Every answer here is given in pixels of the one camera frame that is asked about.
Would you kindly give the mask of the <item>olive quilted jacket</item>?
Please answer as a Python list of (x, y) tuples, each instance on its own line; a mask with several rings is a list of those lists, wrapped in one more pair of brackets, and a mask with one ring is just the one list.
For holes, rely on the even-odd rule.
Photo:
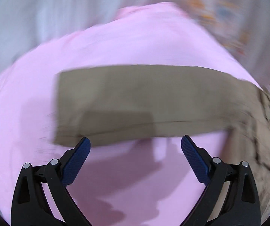
[(80, 68), (59, 75), (56, 117), (63, 146), (228, 130), (223, 157), (251, 164), (261, 220), (270, 215), (270, 94), (251, 82), (203, 67)]

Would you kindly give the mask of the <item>pink bed sheet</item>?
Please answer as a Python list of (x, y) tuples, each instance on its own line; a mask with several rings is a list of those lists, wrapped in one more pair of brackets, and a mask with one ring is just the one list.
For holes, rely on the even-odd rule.
[[(40, 45), (0, 75), (0, 212), (6, 221), (22, 165), (45, 165), (66, 151), (52, 142), (58, 73), (133, 64), (201, 66), (253, 81), (172, 3), (125, 8), (112, 22)], [(179, 225), (203, 185), (176, 137), (92, 148), (68, 191), (93, 225)]]

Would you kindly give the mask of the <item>grey floral curtain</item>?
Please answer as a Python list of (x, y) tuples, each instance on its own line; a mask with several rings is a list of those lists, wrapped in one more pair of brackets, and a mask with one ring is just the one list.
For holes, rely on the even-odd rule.
[(178, 4), (270, 91), (270, 0), (156, 0)]

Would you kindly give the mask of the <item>white satin curtain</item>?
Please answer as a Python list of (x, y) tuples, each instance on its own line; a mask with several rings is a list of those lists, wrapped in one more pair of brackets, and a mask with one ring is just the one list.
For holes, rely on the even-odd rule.
[(111, 21), (150, 0), (0, 0), (0, 73), (43, 42)]

